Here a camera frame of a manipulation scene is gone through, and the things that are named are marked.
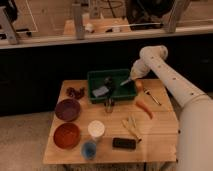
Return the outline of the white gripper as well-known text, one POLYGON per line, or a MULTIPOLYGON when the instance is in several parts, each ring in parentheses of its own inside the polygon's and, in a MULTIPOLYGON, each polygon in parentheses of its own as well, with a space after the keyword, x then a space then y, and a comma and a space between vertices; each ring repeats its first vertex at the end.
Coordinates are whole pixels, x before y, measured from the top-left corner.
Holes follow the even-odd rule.
POLYGON ((130 78, 132 80, 143 78, 149 73, 149 71, 150 71, 150 68, 144 63, 144 61, 141 59, 138 59, 134 62, 131 68, 130 78))

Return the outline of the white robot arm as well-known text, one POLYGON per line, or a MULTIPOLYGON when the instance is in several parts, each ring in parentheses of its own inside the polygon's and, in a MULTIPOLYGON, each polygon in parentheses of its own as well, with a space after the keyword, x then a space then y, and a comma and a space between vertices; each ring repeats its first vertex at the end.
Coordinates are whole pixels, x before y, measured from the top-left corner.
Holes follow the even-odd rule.
POLYGON ((142 78, 152 70, 182 108, 177 171, 213 171, 213 99, 165 63, 166 46, 145 46, 139 56, 130 78, 142 78))

